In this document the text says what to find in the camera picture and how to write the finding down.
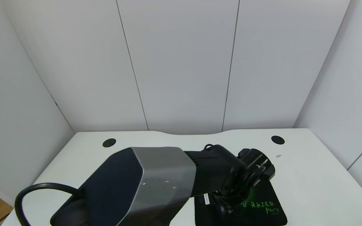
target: black mouse pad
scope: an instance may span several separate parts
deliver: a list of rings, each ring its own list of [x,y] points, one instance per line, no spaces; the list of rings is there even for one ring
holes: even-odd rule
[[[227,220],[221,220],[216,205],[210,199],[206,205],[203,196],[195,197],[196,226],[282,226],[287,224],[279,199],[268,180],[260,181],[246,201],[230,214]]]

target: white label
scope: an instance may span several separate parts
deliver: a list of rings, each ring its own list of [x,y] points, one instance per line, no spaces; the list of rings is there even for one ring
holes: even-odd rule
[[[204,194],[204,199],[205,199],[205,204],[206,205],[209,205],[210,204],[210,201],[209,201],[209,196],[206,194]]]

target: wall seam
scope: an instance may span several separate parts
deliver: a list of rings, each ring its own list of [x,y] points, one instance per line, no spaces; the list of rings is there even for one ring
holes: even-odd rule
[[[129,60],[131,61],[132,72],[134,73],[134,77],[135,77],[136,88],[138,89],[138,94],[139,94],[140,104],[141,104],[141,106],[142,106],[143,115],[144,115],[144,117],[145,117],[146,127],[147,127],[147,129],[148,129],[148,131],[149,131],[148,120],[146,119],[145,109],[143,108],[142,96],[140,95],[139,86],[138,86],[138,81],[137,81],[137,79],[136,79],[136,75],[135,75],[134,64],[132,63],[131,52],[129,51],[128,41],[127,41],[127,37],[126,37],[126,35],[125,35],[124,24],[122,23],[121,13],[119,12],[118,1],[117,1],[117,0],[115,0],[115,3],[117,3],[117,9],[118,9],[119,20],[121,21],[122,31],[124,32],[125,43],[126,43],[126,45],[127,45],[127,50],[128,50]]]
[[[16,37],[18,38],[20,45],[21,45],[22,48],[24,49],[27,57],[29,58],[30,63],[32,64],[34,70],[36,71],[37,75],[39,76],[40,80],[42,81],[42,83],[43,83],[44,87],[46,88],[48,94],[49,94],[49,95],[51,96],[51,98],[53,99],[53,101],[54,101],[54,103],[56,104],[56,106],[57,106],[59,112],[61,113],[62,117],[65,119],[66,123],[68,124],[69,128],[72,130],[73,133],[75,133],[75,131],[74,131],[74,129],[72,128],[71,124],[69,124],[69,122],[68,122],[68,120],[66,119],[65,115],[62,113],[62,110],[59,108],[59,106],[58,106],[56,100],[54,99],[53,95],[51,95],[51,92],[50,92],[50,90],[48,89],[48,87],[46,86],[46,83],[44,82],[43,78],[40,76],[39,70],[37,70],[36,66],[35,66],[34,63],[33,63],[33,60],[31,59],[29,53],[27,52],[25,46],[23,45],[22,40],[20,39],[20,37],[19,37],[19,35],[18,35],[18,33],[17,33],[16,29],[15,29],[15,26],[13,26],[12,21],[10,20],[10,18],[9,18],[9,16],[8,16],[8,13],[6,12],[5,6],[3,6],[3,8],[4,8],[5,15],[6,15],[8,21],[9,21],[9,24],[10,24],[11,27],[13,28],[13,31],[14,31]]]
[[[313,92],[314,86],[317,84],[317,82],[319,82],[319,79],[320,79],[319,75],[321,74],[322,69],[323,69],[323,67],[325,66],[325,64],[326,64],[326,62],[327,62],[327,60],[328,60],[328,57],[329,57],[329,55],[331,54],[331,51],[332,51],[332,49],[333,49],[333,45],[335,44],[335,41],[336,41],[336,39],[337,39],[337,35],[339,34],[340,29],[342,28],[342,24],[343,24],[344,18],[346,17],[347,12],[349,11],[350,3],[351,3],[351,0],[350,0],[349,4],[347,5],[346,12],[344,12],[342,21],[340,22],[339,29],[337,30],[337,32],[336,32],[336,34],[335,34],[335,38],[333,39],[333,42],[332,42],[332,44],[331,44],[331,47],[329,48],[328,54],[326,55],[325,60],[323,61],[322,67],[321,67],[321,69],[319,70],[318,75],[316,76],[316,79],[315,79],[314,83],[312,84],[312,87],[311,87],[311,89],[310,89],[310,91],[309,91],[309,93],[308,93],[308,95],[307,95],[307,97],[306,97],[306,99],[305,99],[305,102],[304,102],[303,106],[302,106],[301,109],[300,109],[299,114],[297,115],[296,121],[295,121],[294,124],[293,124],[293,128],[296,128],[296,127],[297,127],[297,121],[299,120],[299,118],[300,118],[300,116],[301,116],[301,113],[303,112],[303,109],[304,109],[304,107],[305,107],[305,104],[306,104],[307,101],[308,101],[308,97],[309,97],[309,96],[311,95],[311,93]]]
[[[224,119],[226,118],[226,106],[227,106],[227,99],[228,99],[228,86],[230,85],[231,65],[233,64],[235,35],[236,35],[236,33],[237,33],[237,22],[238,22],[238,13],[239,13],[239,12],[240,12],[240,0],[238,0],[237,16],[236,16],[236,19],[235,19],[233,47],[232,47],[232,49],[231,49],[231,59],[230,59],[230,70],[228,71],[228,82],[227,82],[227,91],[226,91],[226,101],[224,102],[224,113],[223,113],[222,132],[223,132],[223,129],[224,129]]]

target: white desk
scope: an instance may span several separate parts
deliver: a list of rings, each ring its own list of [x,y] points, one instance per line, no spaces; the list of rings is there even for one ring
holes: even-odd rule
[[[273,143],[274,135],[281,136],[286,143]],[[117,143],[102,147],[109,138],[115,138]],[[183,136],[152,131],[77,133],[36,183],[56,182],[77,188],[108,156],[130,146],[176,146],[198,151],[208,143],[220,144],[235,155],[243,148],[256,148],[267,155],[276,168],[271,182],[288,225],[362,226],[362,188],[308,129],[231,130]],[[49,225],[50,217],[69,196],[48,189],[29,193],[23,205],[30,224]],[[171,226],[194,225],[194,222],[194,201],[190,199]],[[14,211],[3,224],[19,225]]]

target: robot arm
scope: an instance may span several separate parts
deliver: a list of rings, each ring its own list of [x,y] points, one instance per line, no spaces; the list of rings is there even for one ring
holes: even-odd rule
[[[251,187],[274,173],[270,160],[256,149],[243,149],[237,157],[220,145],[202,151],[127,148],[111,155],[50,224],[168,226],[190,197],[205,193],[227,217]]]

